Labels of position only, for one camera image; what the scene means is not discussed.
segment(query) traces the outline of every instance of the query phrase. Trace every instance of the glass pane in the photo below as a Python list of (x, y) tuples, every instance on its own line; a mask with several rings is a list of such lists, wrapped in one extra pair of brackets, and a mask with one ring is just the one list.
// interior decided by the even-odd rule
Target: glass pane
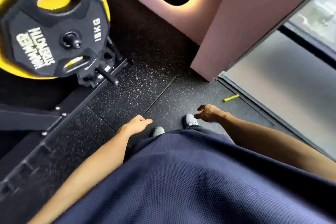
[(336, 51), (336, 0), (311, 0), (289, 21)]

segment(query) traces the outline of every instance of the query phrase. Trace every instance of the hand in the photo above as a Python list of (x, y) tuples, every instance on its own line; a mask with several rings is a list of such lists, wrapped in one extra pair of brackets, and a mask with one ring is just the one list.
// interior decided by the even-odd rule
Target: hand
[(141, 115), (138, 115), (131, 119), (128, 123), (123, 125), (118, 132), (125, 132), (129, 136), (133, 136), (143, 131), (148, 124), (151, 124), (153, 120), (145, 119)]
[(228, 114), (227, 112), (222, 111), (221, 109), (217, 108), (214, 105), (201, 105), (197, 111), (200, 113), (197, 113), (194, 115), (196, 119), (202, 119), (205, 122), (218, 122), (218, 118), (220, 116), (225, 116)]

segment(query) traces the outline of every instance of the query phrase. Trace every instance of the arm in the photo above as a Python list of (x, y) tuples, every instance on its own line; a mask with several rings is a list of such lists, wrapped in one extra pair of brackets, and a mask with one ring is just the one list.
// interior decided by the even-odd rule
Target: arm
[(336, 182), (336, 163), (295, 138), (240, 120), (213, 105), (201, 105), (195, 118), (222, 125), (236, 145)]
[(138, 115), (123, 125), (110, 141), (101, 146), (69, 176), (47, 204), (28, 223), (53, 222), (92, 187), (121, 166), (129, 137), (144, 130), (150, 123), (152, 123), (151, 119), (145, 120)]

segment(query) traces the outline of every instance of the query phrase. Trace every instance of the gym equipment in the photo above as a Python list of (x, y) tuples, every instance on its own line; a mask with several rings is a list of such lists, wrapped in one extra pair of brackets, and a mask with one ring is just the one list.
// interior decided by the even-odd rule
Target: gym equipment
[(0, 200), (16, 191), (15, 174), (22, 168), (34, 171), (30, 158), (42, 148), (49, 151), (48, 140), (107, 82), (117, 86), (116, 75), (132, 67), (109, 31), (106, 0), (0, 0), (0, 69), (22, 84), (75, 77), (79, 84), (53, 110), (0, 103), (0, 143), (1, 132), (29, 131), (0, 154)]

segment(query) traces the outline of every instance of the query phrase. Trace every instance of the navy mesh t-shirt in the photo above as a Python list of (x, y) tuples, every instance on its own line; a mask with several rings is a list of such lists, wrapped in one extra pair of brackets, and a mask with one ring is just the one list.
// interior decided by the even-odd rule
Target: navy mesh t-shirt
[(335, 223), (335, 192), (224, 135), (184, 129), (130, 148), (55, 223)]

